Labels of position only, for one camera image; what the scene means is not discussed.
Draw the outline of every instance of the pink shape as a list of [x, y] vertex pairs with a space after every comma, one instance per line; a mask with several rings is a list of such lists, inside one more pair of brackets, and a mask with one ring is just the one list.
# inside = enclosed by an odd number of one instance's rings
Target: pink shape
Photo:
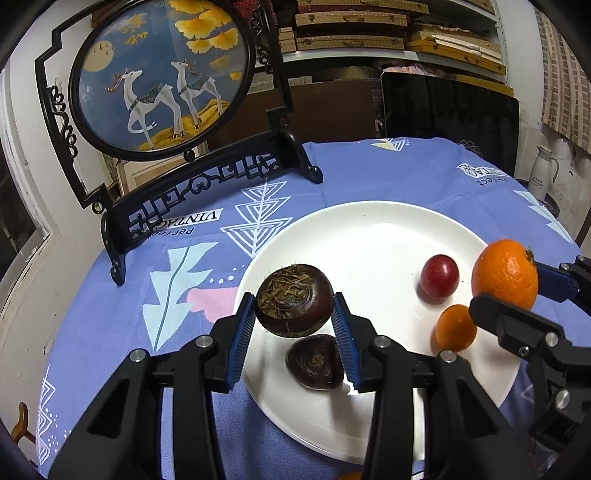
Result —
[[203, 311], [205, 318], [212, 323], [234, 313], [234, 299], [238, 287], [233, 288], [193, 288], [187, 294], [187, 303], [193, 303], [192, 312]]

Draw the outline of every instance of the blue tablecloth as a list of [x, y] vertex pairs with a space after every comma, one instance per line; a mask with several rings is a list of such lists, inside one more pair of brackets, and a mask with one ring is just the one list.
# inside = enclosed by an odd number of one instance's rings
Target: blue tablecloth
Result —
[[[212, 186], [173, 212], [175, 217], [199, 215], [173, 222], [127, 255], [122, 287], [109, 276], [106, 253], [98, 256], [63, 321], [44, 375], [37, 422], [43, 474], [129, 351], [171, 352], [209, 332], [217, 318], [233, 313], [238, 285], [256, 253], [278, 231], [309, 213], [346, 202], [396, 200], [441, 212], [486, 242], [515, 239], [549, 265], [572, 262], [580, 253], [564, 228], [521, 185], [447, 140], [307, 144], [306, 151], [323, 170], [323, 184], [289, 172], [266, 182], [236, 180]], [[561, 323], [576, 345], [591, 345], [589, 318], [572, 304], [539, 297], [534, 311]], [[165, 479], [174, 477], [171, 398], [166, 392]], [[265, 417], [242, 382], [229, 395], [215, 394], [213, 401], [230, 480], [335, 480], [359, 469], [290, 439]], [[533, 391], [524, 364], [502, 411], [530, 452], [543, 454], [527, 439]], [[547, 456], [538, 455], [538, 461]]]

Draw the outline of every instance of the embroidered deer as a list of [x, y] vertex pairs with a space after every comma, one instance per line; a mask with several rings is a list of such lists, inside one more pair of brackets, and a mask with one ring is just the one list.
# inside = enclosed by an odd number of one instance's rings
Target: embroidered deer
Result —
[[[174, 134], [173, 138], [184, 136], [183, 116], [180, 105], [174, 99], [173, 88], [165, 83], [159, 83], [150, 89], [142, 97], [138, 97], [133, 91], [134, 80], [143, 74], [142, 70], [136, 72], [128, 72], [125, 69], [124, 73], [114, 73], [115, 85], [107, 87], [105, 90], [113, 93], [117, 90], [121, 82], [123, 82], [123, 99], [125, 106], [129, 112], [129, 122], [127, 123], [127, 130], [132, 134], [143, 133], [148, 140], [148, 145], [151, 150], [154, 150], [154, 143], [150, 138], [148, 131], [157, 126], [156, 122], [152, 122], [146, 126], [145, 116], [154, 110], [159, 104], [163, 103], [173, 111]], [[139, 122], [142, 127], [140, 130], [133, 129], [134, 123]]]
[[[195, 128], [199, 127], [201, 117], [197, 108], [193, 105], [193, 99], [198, 97], [203, 92], [210, 93], [217, 99], [217, 114], [222, 115], [222, 96], [216, 90], [216, 81], [208, 75], [202, 75], [201, 72], [195, 71], [195, 63], [188, 64], [186, 61], [172, 61], [170, 64], [178, 70], [177, 90], [180, 97], [189, 106], [189, 111], [193, 117]], [[186, 70], [194, 77], [197, 77], [195, 82], [188, 84], [185, 75]]]

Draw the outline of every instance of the red grape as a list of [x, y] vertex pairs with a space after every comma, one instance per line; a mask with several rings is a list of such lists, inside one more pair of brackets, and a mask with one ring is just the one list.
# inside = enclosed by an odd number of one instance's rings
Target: red grape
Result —
[[421, 272], [421, 288], [433, 300], [453, 294], [460, 283], [460, 271], [453, 258], [435, 255], [427, 260]]

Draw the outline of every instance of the metal screw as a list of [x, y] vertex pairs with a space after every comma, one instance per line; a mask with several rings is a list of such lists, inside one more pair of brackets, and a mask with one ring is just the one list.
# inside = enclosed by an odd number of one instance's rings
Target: metal screw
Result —
[[556, 335], [554, 332], [546, 333], [546, 345], [548, 345], [550, 348], [558, 345], [558, 335]]
[[144, 358], [146, 358], [146, 352], [141, 348], [138, 348], [129, 354], [129, 359], [132, 362], [141, 362]]
[[392, 340], [384, 335], [378, 335], [376, 338], [374, 338], [374, 344], [378, 348], [388, 348], [390, 345], [392, 345]]
[[197, 345], [199, 348], [207, 348], [208, 346], [213, 345], [213, 338], [211, 338], [209, 335], [201, 335], [201, 337], [197, 337], [195, 340], [195, 345]]
[[556, 408], [559, 410], [564, 410], [566, 407], [569, 406], [570, 403], [570, 392], [568, 390], [560, 390], [556, 394], [556, 400], [554, 404]]
[[444, 350], [439, 354], [441, 360], [443, 360], [447, 364], [452, 364], [456, 361], [457, 355], [453, 353], [451, 350]]

